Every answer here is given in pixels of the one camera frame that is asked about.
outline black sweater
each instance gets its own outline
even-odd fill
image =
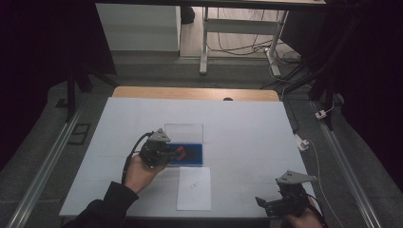
[[[130,205],[139,197],[123,184],[112,182],[104,200],[92,201],[78,217],[64,228],[121,227]]]

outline white paper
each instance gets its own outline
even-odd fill
[[[177,210],[211,210],[211,180],[209,167],[181,167]]]

